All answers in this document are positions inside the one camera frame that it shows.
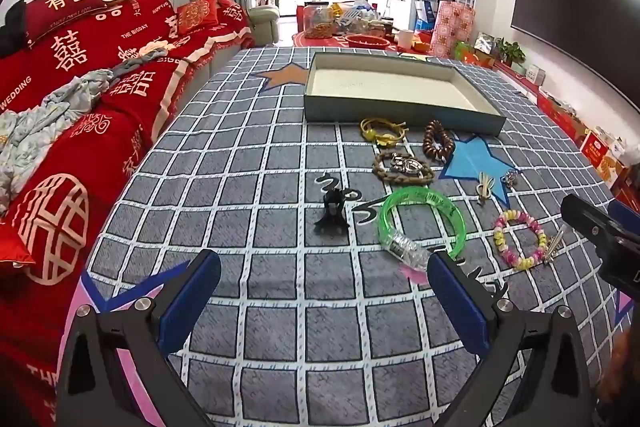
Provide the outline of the silver hair pins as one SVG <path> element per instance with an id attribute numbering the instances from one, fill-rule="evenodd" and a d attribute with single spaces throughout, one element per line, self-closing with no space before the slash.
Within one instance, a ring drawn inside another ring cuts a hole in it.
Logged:
<path id="1" fill-rule="evenodd" d="M 544 263 L 546 265 L 548 265 L 553 261 L 554 255 L 562 242 L 565 232 L 566 232 L 566 225 L 561 225 L 559 230 L 556 232 L 555 236 L 552 237 L 548 245 L 547 252 L 544 255 Z"/>

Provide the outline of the small silver charm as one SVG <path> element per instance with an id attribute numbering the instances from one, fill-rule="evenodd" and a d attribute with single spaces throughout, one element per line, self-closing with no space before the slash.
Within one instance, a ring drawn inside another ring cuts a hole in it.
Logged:
<path id="1" fill-rule="evenodd" d="M 510 169 L 501 177 L 501 183 L 507 188 L 514 188 L 518 185 L 518 170 Z"/>

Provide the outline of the beige hair tie bow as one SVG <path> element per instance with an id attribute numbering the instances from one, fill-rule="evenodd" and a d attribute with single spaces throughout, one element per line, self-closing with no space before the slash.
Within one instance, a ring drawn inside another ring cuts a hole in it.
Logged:
<path id="1" fill-rule="evenodd" d="M 489 176 L 488 173 L 481 171 L 478 175 L 477 186 L 475 187 L 478 203 L 481 206 L 484 206 L 485 202 L 488 202 L 488 200 L 491 199 L 494 186 L 495 179 L 492 176 Z"/>

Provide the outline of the green translucent bangle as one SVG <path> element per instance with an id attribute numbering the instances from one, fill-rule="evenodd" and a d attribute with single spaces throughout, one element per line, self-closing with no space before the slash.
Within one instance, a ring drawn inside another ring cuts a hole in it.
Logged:
<path id="1" fill-rule="evenodd" d="M 447 196 L 426 186 L 398 188 L 378 210 L 378 243 L 403 267 L 425 273 L 432 254 L 457 261 L 468 228 L 461 209 Z"/>

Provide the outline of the black hair claw clip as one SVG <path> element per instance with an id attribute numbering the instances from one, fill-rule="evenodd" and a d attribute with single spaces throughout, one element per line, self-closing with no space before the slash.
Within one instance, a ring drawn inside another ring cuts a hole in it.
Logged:
<path id="1" fill-rule="evenodd" d="M 314 229 L 317 232 L 339 231 L 346 233 L 349 224 L 345 218 L 344 206 L 346 198 L 344 192 L 339 188 L 329 188 L 324 193 L 323 198 L 323 215 L 314 222 Z"/>

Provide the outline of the purple heart silver pendant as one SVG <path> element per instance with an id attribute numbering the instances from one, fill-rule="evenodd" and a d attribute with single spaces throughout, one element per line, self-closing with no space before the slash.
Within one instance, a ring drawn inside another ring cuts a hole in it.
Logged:
<path id="1" fill-rule="evenodd" d="M 392 158 L 390 158 L 390 170 L 405 176 L 421 176 L 422 168 L 422 162 L 412 156 L 393 153 Z"/>

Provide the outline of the teal jewelry tray box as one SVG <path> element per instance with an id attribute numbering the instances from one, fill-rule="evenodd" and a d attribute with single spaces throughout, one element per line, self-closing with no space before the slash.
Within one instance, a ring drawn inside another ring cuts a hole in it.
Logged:
<path id="1" fill-rule="evenodd" d="M 401 56 L 318 52 L 311 61 L 304 115 L 308 122 L 357 124 L 383 118 L 424 127 L 498 135 L 506 116 L 468 72 Z"/>

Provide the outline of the red covered sofa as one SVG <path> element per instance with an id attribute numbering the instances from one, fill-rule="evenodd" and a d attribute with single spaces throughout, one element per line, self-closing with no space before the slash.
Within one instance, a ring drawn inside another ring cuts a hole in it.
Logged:
<path id="1" fill-rule="evenodd" d="M 58 349 L 103 223 L 196 72 L 254 42 L 233 0 L 32 0 L 1 29 L 1 421 L 55 422 Z"/>

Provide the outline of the potted green plant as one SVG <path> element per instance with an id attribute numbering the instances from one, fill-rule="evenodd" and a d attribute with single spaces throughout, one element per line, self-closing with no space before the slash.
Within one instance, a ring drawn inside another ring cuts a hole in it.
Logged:
<path id="1" fill-rule="evenodd" d="M 506 41 L 505 38 L 498 39 L 498 53 L 503 64 L 512 66 L 514 63 L 523 64 L 526 54 L 517 42 Z"/>

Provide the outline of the grey checkered table cloth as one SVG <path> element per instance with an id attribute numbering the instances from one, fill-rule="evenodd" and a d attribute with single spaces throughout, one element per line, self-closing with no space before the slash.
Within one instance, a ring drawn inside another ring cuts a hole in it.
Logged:
<path id="1" fill-rule="evenodd" d="M 169 361 L 217 426 L 431 426 L 471 375 L 465 351 L 428 285 L 401 274 L 376 240 L 393 190 L 372 172 L 378 150 L 356 124 L 307 124 L 304 87 L 260 84 L 258 72 L 308 68 L 317 48 L 236 54 L 182 110 L 132 176 L 88 262 L 104 303 L 151 275 L 217 251 L 221 279 Z M 518 169 L 509 191 L 553 237 L 576 193 L 613 199 L 566 134 L 500 76 L 456 64 L 506 116 L 492 156 Z M 461 268 L 508 285 L 521 309 L 575 314 L 590 381 L 629 326 L 622 297 L 600 280 L 591 244 L 567 231 L 551 265 L 514 272 L 496 253 L 504 206 L 480 205 L 474 182 L 434 180 L 460 209 Z M 323 189 L 346 187 L 346 233 L 317 233 Z"/>

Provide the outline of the pink floral gift box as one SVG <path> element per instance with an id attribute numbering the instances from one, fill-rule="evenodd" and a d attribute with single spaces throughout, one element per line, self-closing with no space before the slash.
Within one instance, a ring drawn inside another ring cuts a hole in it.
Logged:
<path id="1" fill-rule="evenodd" d="M 466 4 L 441 1 L 438 5 L 431 38 L 431 54 L 447 58 L 459 41 L 468 41 L 472 34 L 475 10 Z"/>

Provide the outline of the light blue floral blanket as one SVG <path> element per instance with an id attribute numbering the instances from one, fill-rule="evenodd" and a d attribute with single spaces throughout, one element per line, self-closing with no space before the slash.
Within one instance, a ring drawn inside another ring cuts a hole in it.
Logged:
<path id="1" fill-rule="evenodd" d="M 149 48 L 111 69 L 96 69 L 73 78 L 33 108 L 18 113 L 5 110 L 1 114 L 1 211 L 8 211 L 53 143 L 87 116 L 108 89 L 142 65 L 167 55 L 166 49 Z"/>

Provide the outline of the white mug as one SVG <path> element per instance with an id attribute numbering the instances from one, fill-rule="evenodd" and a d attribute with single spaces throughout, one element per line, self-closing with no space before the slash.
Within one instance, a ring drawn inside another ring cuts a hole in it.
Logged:
<path id="1" fill-rule="evenodd" d="M 403 29 L 398 31 L 396 36 L 398 49 L 411 50 L 413 45 L 413 37 L 414 33 L 412 30 Z"/>

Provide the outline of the red colander bowl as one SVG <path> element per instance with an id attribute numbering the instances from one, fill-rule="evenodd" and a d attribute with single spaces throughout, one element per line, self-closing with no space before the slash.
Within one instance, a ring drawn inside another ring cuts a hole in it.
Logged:
<path id="1" fill-rule="evenodd" d="M 385 50 L 390 46 L 386 39 L 377 36 L 353 34 L 345 39 L 350 48 L 356 49 Z"/>

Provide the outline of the red embroidered cushion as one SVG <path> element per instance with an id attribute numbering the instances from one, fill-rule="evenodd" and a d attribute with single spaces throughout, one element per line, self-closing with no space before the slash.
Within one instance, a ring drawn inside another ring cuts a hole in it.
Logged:
<path id="1" fill-rule="evenodd" d="M 194 0 L 178 7 L 178 35 L 207 25 L 218 24 L 217 0 Z"/>

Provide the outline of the red round coffee table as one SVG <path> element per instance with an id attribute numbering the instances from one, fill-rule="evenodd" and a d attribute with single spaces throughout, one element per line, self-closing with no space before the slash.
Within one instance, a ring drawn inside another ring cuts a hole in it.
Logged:
<path id="1" fill-rule="evenodd" d="M 296 48 L 347 48 L 350 49 L 348 43 L 345 39 L 346 36 L 331 36 L 329 38 L 320 38 L 313 39 L 305 36 L 305 33 L 299 32 L 293 36 L 293 44 Z M 422 55 L 422 52 L 419 52 L 415 49 L 411 50 L 402 50 L 398 49 L 395 43 L 390 42 L 390 46 L 385 50 L 379 51 L 390 51 L 390 52 L 398 52 L 398 53 L 416 53 Z"/>

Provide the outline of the dark red text pillow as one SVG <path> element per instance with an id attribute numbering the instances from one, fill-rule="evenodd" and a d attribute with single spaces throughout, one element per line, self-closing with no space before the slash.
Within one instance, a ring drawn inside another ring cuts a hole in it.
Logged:
<path id="1" fill-rule="evenodd" d="M 55 28 L 105 8 L 103 0 L 32 0 L 26 4 L 27 44 L 32 46 Z"/>

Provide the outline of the black wall television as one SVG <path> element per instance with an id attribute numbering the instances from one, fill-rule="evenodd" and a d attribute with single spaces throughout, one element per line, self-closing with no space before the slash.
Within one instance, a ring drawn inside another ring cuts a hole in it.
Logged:
<path id="1" fill-rule="evenodd" d="M 639 104 L 639 0 L 515 0 L 511 27 L 571 57 Z"/>

